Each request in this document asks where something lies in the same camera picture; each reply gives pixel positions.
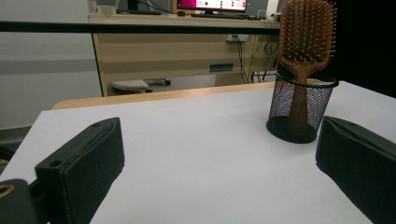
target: white table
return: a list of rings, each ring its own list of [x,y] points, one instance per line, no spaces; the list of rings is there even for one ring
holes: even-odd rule
[[[43,111],[0,180],[34,167],[90,124],[121,121],[125,167],[92,223],[371,223],[316,166],[317,141],[265,128],[273,90]],[[396,142],[394,98],[340,82],[325,115]]]

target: wooden hairbrush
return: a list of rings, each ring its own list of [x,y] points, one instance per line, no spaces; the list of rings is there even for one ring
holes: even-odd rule
[[[335,7],[324,0],[290,0],[282,10],[279,63],[305,84],[329,64],[335,44]],[[308,128],[306,88],[296,85],[288,118],[289,133],[305,135]]]

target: mesh pencil holder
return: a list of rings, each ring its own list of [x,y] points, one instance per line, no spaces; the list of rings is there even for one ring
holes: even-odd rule
[[[292,143],[315,141],[332,89],[336,86],[338,80],[325,74],[312,74],[306,83],[300,83],[294,80],[292,72],[279,69],[267,130]]]

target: monitor screen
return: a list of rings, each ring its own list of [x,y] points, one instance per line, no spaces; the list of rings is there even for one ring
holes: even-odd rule
[[[242,12],[247,9],[247,0],[177,0],[177,9]]]

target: cable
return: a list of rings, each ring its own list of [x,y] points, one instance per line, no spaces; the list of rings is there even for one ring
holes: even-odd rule
[[[257,80],[259,81],[259,83],[261,83],[262,81],[264,81],[265,76],[267,76],[267,72],[268,71],[252,73],[251,82],[254,83],[254,77],[257,77]]]
[[[247,77],[247,74],[245,72],[244,65],[242,64],[242,44],[241,44],[241,39],[239,38],[238,35],[234,35],[233,38],[236,39],[236,43],[238,45],[239,62],[241,64],[241,77],[242,77],[242,80],[244,81],[244,83],[247,84],[248,83],[248,77]]]
[[[265,68],[268,67],[269,63],[271,64],[270,67],[276,67],[278,45],[276,40],[271,40],[265,44],[264,53],[269,55],[269,59],[264,62]]]
[[[253,63],[254,63],[254,57],[256,56],[256,53],[259,51],[259,48],[260,48],[260,46],[262,45],[262,41],[263,41],[263,39],[262,39],[262,41],[260,41],[260,44],[259,44],[259,46],[256,48],[256,50],[254,50],[255,49],[255,46],[256,46],[256,42],[257,42],[257,35],[254,35],[254,37],[253,37],[253,47],[251,48],[251,55],[250,55],[250,64],[249,64],[249,69],[248,69],[248,73],[250,74],[250,82],[254,82],[254,76],[253,76],[253,73],[252,73],[252,66],[253,66]]]

